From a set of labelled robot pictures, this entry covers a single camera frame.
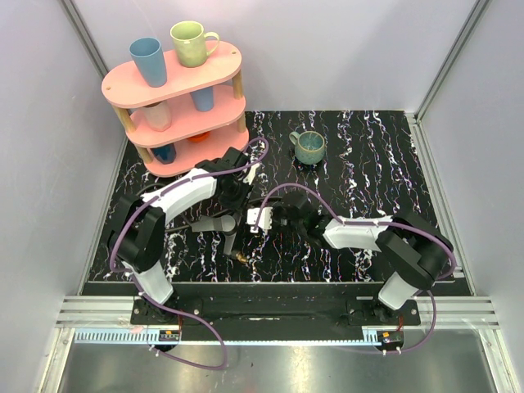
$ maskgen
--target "teal mug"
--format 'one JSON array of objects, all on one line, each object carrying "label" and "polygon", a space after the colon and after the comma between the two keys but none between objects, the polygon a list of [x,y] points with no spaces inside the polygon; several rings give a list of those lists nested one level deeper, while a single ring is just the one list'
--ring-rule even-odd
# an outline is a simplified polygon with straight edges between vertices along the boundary
[{"label": "teal mug", "polygon": [[315,131],[289,134],[291,143],[295,145],[295,156],[302,164],[318,164],[326,154],[326,141]]}]

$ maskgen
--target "shelf tier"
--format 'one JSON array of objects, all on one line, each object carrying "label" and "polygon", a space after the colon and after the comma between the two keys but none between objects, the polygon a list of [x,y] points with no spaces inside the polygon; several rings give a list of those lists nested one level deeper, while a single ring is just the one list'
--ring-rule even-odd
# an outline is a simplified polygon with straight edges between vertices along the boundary
[{"label": "shelf tier", "polygon": [[151,129],[142,111],[135,111],[131,119],[137,129],[132,132],[126,130],[129,140],[140,147],[160,147],[240,119],[246,109],[244,97],[236,99],[233,96],[233,88],[226,85],[214,86],[213,95],[215,106],[207,112],[197,111],[189,94],[168,100],[172,123],[162,132]]},{"label": "shelf tier", "polygon": [[222,157],[230,147],[243,150],[248,142],[249,133],[247,130],[239,133],[237,126],[230,124],[220,129],[214,129],[206,140],[199,143],[189,142],[187,139],[175,142],[174,148],[177,151],[177,157],[171,164],[161,164],[158,160],[153,159],[152,162],[145,163],[145,165],[147,170],[155,176],[170,178],[176,174],[188,172],[203,160]]},{"label": "shelf tier", "polygon": [[[211,49],[215,41],[207,41]],[[159,88],[149,86],[134,61],[116,66],[102,81],[106,100],[119,108],[139,108],[231,79],[242,63],[240,51],[231,43],[221,41],[200,67],[187,68],[178,63],[174,51],[164,52],[167,83]]]}]

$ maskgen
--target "orange bowl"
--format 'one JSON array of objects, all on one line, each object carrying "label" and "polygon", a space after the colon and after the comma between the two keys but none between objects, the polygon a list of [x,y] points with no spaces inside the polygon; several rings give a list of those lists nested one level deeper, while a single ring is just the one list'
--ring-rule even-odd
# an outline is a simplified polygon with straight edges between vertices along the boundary
[{"label": "orange bowl", "polygon": [[207,133],[200,133],[198,135],[195,135],[194,137],[189,137],[189,142],[198,143],[206,140],[210,136],[210,132]]}]

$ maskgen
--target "marble pattern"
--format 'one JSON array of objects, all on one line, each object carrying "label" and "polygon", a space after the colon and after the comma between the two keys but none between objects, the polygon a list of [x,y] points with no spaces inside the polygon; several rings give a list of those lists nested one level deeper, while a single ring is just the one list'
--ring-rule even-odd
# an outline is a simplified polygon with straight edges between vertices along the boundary
[{"label": "marble pattern", "polygon": [[[248,112],[250,136],[265,136],[269,154],[255,181],[252,197],[261,197],[281,183],[296,182],[319,192],[345,217],[380,217],[401,207],[413,207],[436,225],[408,122],[400,111],[289,111]],[[327,155],[308,167],[294,158],[288,134],[315,130],[326,138]],[[257,156],[259,148],[251,153]],[[106,220],[125,193],[138,192],[154,182],[173,179],[149,174],[129,144]],[[211,215],[221,210],[214,200],[193,206],[187,216]],[[177,218],[169,226],[183,224]],[[90,281],[127,280],[107,267],[107,228],[89,274]],[[242,265],[222,254],[224,238],[218,233],[189,229],[165,236],[162,262],[173,282],[351,282],[381,281],[391,274],[388,263],[372,251],[315,249],[296,233],[252,234],[242,225],[235,248],[249,258]]]}]

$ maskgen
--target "floor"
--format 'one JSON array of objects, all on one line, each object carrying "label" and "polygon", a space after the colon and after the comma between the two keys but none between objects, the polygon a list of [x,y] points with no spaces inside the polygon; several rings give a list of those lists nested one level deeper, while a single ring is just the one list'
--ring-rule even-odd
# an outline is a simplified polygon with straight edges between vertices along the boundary
[{"label": "floor", "polygon": [[[407,346],[418,342],[423,334],[409,331]],[[73,344],[59,391],[495,391],[480,339],[473,331],[437,331],[419,350],[386,358],[350,352],[354,347],[229,346],[228,349],[227,370],[211,372],[156,358],[146,346]],[[180,346],[172,353],[205,364],[218,364],[222,359],[218,346]]]},{"label": "floor", "polygon": [[[253,197],[265,195],[280,183],[297,182],[320,192],[345,217],[380,217],[412,208],[437,225],[427,185],[408,122],[401,111],[287,111],[247,112],[250,136],[265,136],[269,154],[255,181]],[[308,167],[294,158],[291,131],[316,130],[327,142],[327,155]],[[118,198],[143,186],[168,183],[147,172],[133,145],[124,154],[106,221]],[[193,206],[187,216],[221,210],[216,201]],[[170,226],[179,226],[176,219]],[[89,281],[127,280],[107,266],[107,228],[102,230]],[[173,282],[367,282],[383,281],[391,267],[371,251],[314,249],[296,233],[275,236],[251,234],[240,228],[234,248],[249,258],[248,265],[221,253],[217,233],[183,230],[165,237],[165,270]]]}]

